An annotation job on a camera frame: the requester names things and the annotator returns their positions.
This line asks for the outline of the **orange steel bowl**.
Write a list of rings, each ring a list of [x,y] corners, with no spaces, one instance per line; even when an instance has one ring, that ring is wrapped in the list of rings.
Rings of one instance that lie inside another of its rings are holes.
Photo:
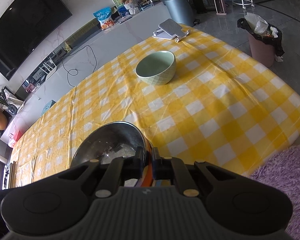
[[[118,157],[132,157],[135,155],[137,147],[139,146],[141,146],[146,152],[142,177],[140,179],[125,180],[124,185],[119,187],[118,191],[123,189],[123,187],[126,186],[126,183],[131,180],[135,181],[134,185],[136,187],[145,189],[152,184],[152,169],[150,167],[151,146],[140,130],[133,124],[127,122],[111,122],[91,133],[91,135],[89,135],[77,149],[70,168],[81,165],[82,163],[90,161],[91,159],[97,159],[101,164],[109,164],[113,159]],[[71,187],[70,182],[63,182],[61,179],[59,179],[58,175],[53,182],[60,183],[61,187],[65,191],[72,192],[76,196],[82,198],[86,197],[81,191]],[[108,197],[87,198],[89,200],[101,200]]]

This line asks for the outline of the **green ceramic bowl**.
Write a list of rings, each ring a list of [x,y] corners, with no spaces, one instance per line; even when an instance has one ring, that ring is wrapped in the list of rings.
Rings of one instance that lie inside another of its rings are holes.
[[[176,72],[176,58],[170,51],[157,51],[144,57],[135,69],[138,78],[148,85],[169,83]]]

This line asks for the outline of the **yellow checkered tablecloth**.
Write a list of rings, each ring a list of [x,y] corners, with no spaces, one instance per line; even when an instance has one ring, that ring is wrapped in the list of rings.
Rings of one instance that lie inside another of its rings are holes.
[[[148,85],[137,64],[170,51],[176,72]],[[271,155],[300,144],[300,96],[271,70],[196,29],[180,42],[148,38],[70,90],[16,143],[14,186],[70,167],[83,140],[113,121],[134,124],[163,156],[205,160],[249,175]]]

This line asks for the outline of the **small teal stool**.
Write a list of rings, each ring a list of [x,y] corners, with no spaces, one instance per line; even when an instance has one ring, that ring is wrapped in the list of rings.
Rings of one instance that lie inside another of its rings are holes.
[[[50,100],[43,108],[41,115],[44,115],[56,102],[54,100]]]

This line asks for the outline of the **pink box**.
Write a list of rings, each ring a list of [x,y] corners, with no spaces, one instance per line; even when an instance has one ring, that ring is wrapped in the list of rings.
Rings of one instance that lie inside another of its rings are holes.
[[[14,133],[11,133],[8,141],[8,146],[10,148],[14,148],[15,144],[22,137],[22,135],[23,133],[19,130],[16,130]]]

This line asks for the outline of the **purple fluffy rug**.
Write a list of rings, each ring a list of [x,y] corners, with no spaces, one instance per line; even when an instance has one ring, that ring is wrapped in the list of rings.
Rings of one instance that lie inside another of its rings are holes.
[[[293,145],[273,155],[250,178],[285,193],[293,204],[293,214],[286,232],[300,239],[300,145]]]

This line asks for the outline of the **white tv console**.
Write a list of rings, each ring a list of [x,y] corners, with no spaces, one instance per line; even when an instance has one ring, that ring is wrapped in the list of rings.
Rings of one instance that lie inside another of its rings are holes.
[[[158,3],[87,39],[64,58],[56,72],[27,98],[23,108],[11,119],[1,141],[8,143],[10,134],[16,130],[27,131],[40,118],[44,106],[50,100],[58,101],[94,70],[152,36],[159,23],[168,18],[170,13],[167,7]]]

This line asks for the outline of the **white tablet stand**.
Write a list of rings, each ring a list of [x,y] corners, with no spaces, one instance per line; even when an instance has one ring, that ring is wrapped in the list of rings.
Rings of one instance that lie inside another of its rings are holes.
[[[172,19],[167,19],[158,25],[158,29],[153,32],[153,37],[162,40],[174,40],[180,42],[190,34],[190,30],[182,31],[182,26]]]

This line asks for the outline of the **pink waste bin with bag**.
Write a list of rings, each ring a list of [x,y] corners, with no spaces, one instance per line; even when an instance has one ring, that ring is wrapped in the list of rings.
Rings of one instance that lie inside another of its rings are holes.
[[[237,20],[237,27],[247,32],[252,58],[266,67],[283,62],[281,30],[268,23],[261,16],[247,12]]]

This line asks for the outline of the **blue snack bag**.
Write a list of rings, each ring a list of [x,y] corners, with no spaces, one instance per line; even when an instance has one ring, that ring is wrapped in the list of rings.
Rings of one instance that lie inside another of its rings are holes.
[[[99,21],[102,30],[106,30],[115,25],[115,23],[111,17],[112,12],[111,12],[110,7],[106,7],[101,10],[98,10],[98,11],[94,12],[93,15]]]

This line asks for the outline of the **grey metal trash can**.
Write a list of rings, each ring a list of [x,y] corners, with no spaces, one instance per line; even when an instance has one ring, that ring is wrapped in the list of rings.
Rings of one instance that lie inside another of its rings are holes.
[[[188,0],[163,0],[171,19],[179,24],[194,26],[194,13]]]

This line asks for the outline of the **pink space heater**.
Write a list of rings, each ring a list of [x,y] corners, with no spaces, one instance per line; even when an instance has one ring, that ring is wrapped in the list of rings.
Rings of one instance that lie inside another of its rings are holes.
[[[226,15],[225,0],[214,0],[217,15]]]

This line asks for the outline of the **black television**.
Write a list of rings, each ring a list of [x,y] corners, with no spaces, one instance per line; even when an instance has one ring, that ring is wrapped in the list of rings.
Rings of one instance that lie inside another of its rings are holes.
[[[0,18],[0,73],[10,80],[36,47],[70,16],[61,0],[14,0]]]

